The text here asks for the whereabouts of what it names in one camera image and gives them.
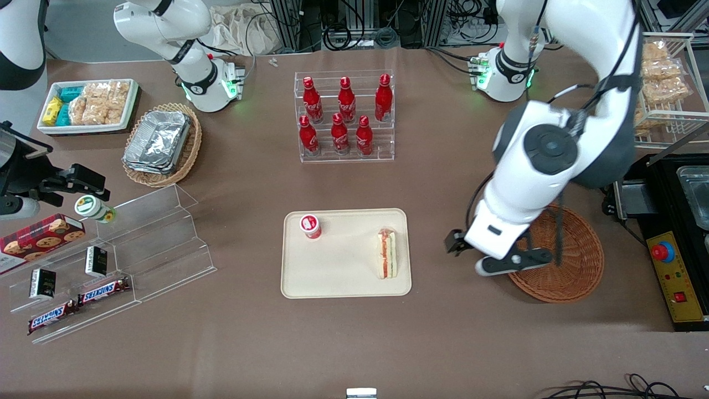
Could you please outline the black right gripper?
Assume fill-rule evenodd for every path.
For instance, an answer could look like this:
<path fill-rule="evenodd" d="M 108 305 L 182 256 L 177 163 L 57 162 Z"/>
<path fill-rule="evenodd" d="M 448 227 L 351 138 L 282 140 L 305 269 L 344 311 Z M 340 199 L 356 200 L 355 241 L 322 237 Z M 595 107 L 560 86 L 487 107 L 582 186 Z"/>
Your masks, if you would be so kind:
<path fill-rule="evenodd" d="M 64 192 L 109 201 L 111 192 L 104 189 L 104 175 L 75 163 L 64 171 L 63 177 L 63 170 L 48 159 L 53 150 L 50 145 L 19 133 L 11 122 L 2 122 L 2 197 L 42 192 L 43 202 L 63 202 L 64 197 L 57 192 Z"/>

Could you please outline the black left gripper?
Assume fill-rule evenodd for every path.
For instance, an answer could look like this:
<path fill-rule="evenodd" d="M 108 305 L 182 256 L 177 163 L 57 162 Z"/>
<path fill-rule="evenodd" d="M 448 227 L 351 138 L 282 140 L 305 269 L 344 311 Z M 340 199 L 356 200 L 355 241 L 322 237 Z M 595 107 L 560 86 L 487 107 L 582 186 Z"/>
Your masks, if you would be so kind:
<path fill-rule="evenodd" d="M 471 245 L 464 240 L 465 232 L 460 229 L 451 230 L 445 237 L 445 251 L 459 256 L 462 252 L 471 249 Z"/>

